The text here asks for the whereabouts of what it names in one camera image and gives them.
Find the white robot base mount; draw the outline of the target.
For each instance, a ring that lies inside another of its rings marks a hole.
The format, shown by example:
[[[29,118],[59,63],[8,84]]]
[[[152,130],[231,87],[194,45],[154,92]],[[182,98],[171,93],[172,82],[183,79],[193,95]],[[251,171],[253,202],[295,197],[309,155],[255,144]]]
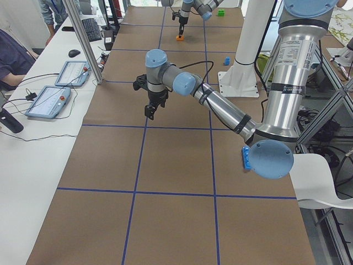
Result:
[[[255,73],[256,58],[275,7],[275,0],[249,1],[234,64],[228,71],[218,73],[220,93],[224,97],[259,96]]]

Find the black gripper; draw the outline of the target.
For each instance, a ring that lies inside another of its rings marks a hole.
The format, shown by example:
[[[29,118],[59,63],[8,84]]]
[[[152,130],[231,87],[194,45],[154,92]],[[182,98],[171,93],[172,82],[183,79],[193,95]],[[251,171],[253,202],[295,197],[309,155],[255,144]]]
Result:
[[[169,91],[164,89],[160,92],[152,92],[148,90],[149,103],[145,106],[145,116],[150,120],[154,119],[154,114],[158,107],[165,107],[165,103],[169,97]]]
[[[186,12],[184,10],[179,10],[179,36],[182,36],[184,33],[184,27],[188,23],[189,19],[189,12]]]

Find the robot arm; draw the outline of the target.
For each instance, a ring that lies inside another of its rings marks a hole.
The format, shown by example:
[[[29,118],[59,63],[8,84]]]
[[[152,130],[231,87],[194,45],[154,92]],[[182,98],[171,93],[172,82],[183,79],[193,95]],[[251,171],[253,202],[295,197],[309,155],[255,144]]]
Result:
[[[184,26],[187,25],[191,9],[195,9],[196,13],[202,17],[203,20],[208,20],[212,16],[212,12],[223,2],[223,0],[211,0],[207,2],[199,0],[184,0],[181,10],[174,12],[172,19],[179,18],[179,34],[183,36]]]
[[[145,116],[153,118],[157,108],[165,105],[170,89],[182,96],[193,96],[250,145],[249,163],[256,174],[270,179],[287,175],[294,162],[292,151],[298,138],[294,125],[313,50],[326,34],[335,6],[336,1],[284,2],[279,22],[280,51],[261,123],[255,123],[198,75],[169,62],[160,49],[146,53],[143,87],[149,103]]]

